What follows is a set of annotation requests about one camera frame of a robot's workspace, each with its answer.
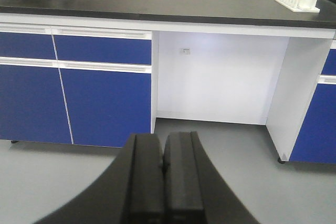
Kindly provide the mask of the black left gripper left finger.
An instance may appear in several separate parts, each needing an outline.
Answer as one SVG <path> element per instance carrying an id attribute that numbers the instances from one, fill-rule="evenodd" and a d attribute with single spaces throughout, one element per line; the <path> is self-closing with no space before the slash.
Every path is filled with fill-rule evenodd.
<path id="1" fill-rule="evenodd" d="M 163 223 L 162 149 L 155 134 L 132 134 L 84 191 L 38 223 Z"/>

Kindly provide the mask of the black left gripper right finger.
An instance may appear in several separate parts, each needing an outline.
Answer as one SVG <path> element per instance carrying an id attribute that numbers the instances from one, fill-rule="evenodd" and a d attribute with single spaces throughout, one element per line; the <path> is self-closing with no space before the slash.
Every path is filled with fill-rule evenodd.
<path id="1" fill-rule="evenodd" d="M 166 223 L 258 223 L 206 154 L 197 132 L 168 135 Z"/>

